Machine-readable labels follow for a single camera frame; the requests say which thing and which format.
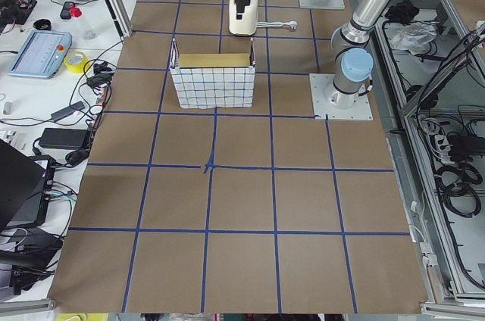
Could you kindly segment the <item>cream white toaster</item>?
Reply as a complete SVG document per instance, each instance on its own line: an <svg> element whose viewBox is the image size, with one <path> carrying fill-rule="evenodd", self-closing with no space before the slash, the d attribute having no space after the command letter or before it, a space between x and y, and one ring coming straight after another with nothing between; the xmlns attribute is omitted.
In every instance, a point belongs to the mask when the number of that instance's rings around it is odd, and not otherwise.
<svg viewBox="0 0 485 321"><path fill-rule="evenodd" d="M236 36L251 36L257 30L258 0L249 0L244 12L238 13L236 0L229 3L229 31Z"/></svg>

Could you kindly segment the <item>checkered fabric storage basket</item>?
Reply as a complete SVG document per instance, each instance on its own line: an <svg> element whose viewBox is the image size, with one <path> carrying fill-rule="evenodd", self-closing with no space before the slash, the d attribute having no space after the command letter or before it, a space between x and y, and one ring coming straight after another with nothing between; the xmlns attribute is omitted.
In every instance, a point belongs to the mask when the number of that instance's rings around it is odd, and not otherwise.
<svg viewBox="0 0 485 321"><path fill-rule="evenodd" d="M250 108L255 88L255 50L187 54L172 40L170 72L183 109Z"/></svg>

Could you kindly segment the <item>crumpled white cloth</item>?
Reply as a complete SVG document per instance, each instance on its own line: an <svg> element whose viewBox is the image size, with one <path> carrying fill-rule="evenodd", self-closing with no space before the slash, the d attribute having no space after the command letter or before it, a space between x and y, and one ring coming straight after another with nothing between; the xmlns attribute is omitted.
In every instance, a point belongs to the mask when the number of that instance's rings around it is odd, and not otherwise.
<svg viewBox="0 0 485 321"><path fill-rule="evenodd" d="M437 37L435 26L425 23L412 23L397 30L390 40L392 49L409 51L412 55L423 54L429 44Z"/></svg>

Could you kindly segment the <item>red capped black device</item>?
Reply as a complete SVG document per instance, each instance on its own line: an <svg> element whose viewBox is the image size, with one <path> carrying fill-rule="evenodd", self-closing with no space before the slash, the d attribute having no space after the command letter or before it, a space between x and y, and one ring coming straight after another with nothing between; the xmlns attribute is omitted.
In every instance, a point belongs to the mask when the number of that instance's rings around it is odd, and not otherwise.
<svg viewBox="0 0 485 321"><path fill-rule="evenodd" d="M61 9L60 18L70 20L71 18L78 18L82 14L82 11L73 2L65 2Z"/></svg>

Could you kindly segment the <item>yellow tape roll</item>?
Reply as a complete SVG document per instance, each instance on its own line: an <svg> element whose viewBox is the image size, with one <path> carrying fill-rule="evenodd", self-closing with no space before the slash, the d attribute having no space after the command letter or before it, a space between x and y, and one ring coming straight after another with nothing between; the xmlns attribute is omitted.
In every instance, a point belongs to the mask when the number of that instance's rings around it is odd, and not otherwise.
<svg viewBox="0 0 485 321"><path fill-rule="evenodd" d="M85 73L91 66L87 56L82 51L73 51L67 54L64 57L63 64L71 73Z"/></svg>

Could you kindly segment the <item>small black bowl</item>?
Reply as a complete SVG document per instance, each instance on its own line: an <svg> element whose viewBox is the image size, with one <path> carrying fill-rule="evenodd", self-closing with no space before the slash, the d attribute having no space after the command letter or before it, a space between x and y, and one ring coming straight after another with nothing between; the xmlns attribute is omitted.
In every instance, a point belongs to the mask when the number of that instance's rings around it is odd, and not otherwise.
<svg viewBox="0 0 485 321"><path fill-rule="evenodd" d="M44 31L49 31L52 29L52 23L50 20L48 19L40 19L40 20L36 20L34 23L33 23L33 28L35 30L44 30Z"/></svg>

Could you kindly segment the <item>near teach pendant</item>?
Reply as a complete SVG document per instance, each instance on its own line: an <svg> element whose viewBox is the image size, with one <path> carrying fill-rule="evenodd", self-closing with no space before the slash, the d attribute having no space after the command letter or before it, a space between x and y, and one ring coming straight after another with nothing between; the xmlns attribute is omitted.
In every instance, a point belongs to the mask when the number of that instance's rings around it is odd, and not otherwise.
<svg viewBox="0 0 485 321"><path fill-rule="evenodd" d="M68 32L32 31L9 68L10 76L48 79L55 75L72 43Z"/></svg>

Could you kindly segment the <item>slim black adapter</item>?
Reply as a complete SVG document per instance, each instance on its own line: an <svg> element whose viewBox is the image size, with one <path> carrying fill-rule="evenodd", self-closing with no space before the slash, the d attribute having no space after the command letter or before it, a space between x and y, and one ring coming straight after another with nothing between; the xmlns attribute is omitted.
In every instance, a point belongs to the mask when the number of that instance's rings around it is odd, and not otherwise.
<svg viewBox="0 0 485 321"><path fill-rule="evenodd" d="M51 114L51 121L58 122L70 115L74 114L76 111L81 111L85 108L85 105L82 101L77 101L73 104L68 105L65 108L62 108L54 113Z"/></svg>

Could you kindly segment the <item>black power adapter brick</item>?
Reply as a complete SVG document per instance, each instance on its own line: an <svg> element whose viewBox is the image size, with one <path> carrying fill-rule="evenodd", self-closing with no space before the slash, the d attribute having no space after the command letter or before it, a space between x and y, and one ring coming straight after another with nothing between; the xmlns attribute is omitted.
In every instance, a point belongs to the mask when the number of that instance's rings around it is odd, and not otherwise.
<svg viewBox="0 0 485 321"><path fill-rule="evenodd" d="M86 144L88 137L87 129L45 128L39 146L48 149L76 150Z"/></svg>

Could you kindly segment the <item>white power strip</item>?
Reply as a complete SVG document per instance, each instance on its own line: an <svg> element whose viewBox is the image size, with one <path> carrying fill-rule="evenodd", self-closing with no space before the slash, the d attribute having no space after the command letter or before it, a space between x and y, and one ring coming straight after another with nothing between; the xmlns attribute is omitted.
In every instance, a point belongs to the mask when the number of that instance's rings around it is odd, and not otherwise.
<svg viewBox="0 0 485 321"><path fill-rule="evenodd" d="M443 134L436 134L433 136L434 147L437 153L441 156L447 156L449 151L451 150L451 145L446 137Z"/></svg>

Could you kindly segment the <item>black laptop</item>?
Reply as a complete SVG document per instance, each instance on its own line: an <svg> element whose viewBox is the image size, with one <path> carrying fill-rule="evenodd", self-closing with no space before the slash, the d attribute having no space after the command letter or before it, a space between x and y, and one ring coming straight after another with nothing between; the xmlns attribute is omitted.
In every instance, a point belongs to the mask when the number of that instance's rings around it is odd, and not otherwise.
<svg viewBox="0 0 485 321"><path fill-rule="evenodd" d="M48 155L26 156L1 142L1 229L45 222L55 169Z"/></svg>

